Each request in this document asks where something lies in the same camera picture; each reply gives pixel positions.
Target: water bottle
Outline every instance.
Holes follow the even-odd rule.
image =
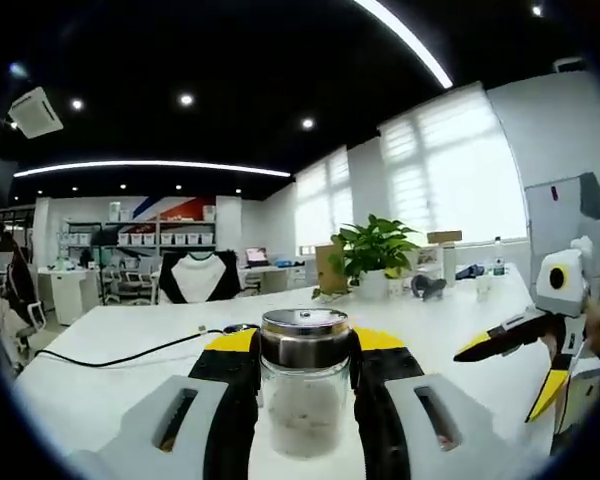
[[[496,237],[493,244],[493,274],[504,275],[504,254],[500,237]]]

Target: jar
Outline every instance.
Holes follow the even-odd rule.
[[[333,451],[349,396],[351,328],[337,310],[275,310],[260,330],[272,448],[295,458]]]

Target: window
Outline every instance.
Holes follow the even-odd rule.
[[[296,175],[296,249],[315,253],[342,224],[353,223],[347,150],[342,147]]]
[[[380,132],[395,218],[423,233],[462,230],[467,243],[527,236],[515,160],[480,85],[417,107]]]

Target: computer monitor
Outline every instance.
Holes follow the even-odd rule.
[[[267,249],[264,247],[247,248],[247,265],[250,267],[262,267],[269,265]]]

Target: black ceiling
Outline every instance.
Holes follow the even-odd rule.
[[[491,88],[549,73],[577,53],[529,1],[382,0],[454,85]],[[0,3],[0,117],[43,86],[64,130],[27,140],[0,128],[0,158],[35,166],[177,159],[295,173],[442,93],[398,37],[352,0],[110,0]],[[15,85],[19,61],[30,79]],[[182,109],[179,93],[195,96]],[[71,98],[85,108],[74,112]],[[315,118],[302,131],[300,121]],[[13,195],[213,195],[262,199],[289,179],[125,167],[16,179]],[[181,184],[181,191],[175,185]],[[78,186],[78,192],[71,190]]]

